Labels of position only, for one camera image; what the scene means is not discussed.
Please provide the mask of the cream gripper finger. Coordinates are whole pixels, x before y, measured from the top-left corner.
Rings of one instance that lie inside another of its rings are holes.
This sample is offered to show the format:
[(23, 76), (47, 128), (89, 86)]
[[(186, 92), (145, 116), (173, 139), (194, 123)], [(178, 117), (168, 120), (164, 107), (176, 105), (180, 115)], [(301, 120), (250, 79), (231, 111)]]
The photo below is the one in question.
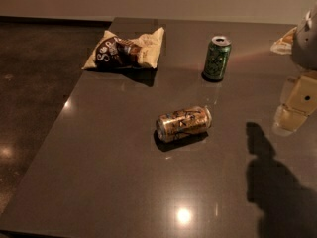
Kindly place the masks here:
[(291, 55), (296, 30), (296, 27), (290, 29), (286, 34), (271, 45), (270, 50), (279, 55)]
[(289, 77), (282, 89), (272, 129), (280, 136), (296, 132), (317, 109), (317, 72)]

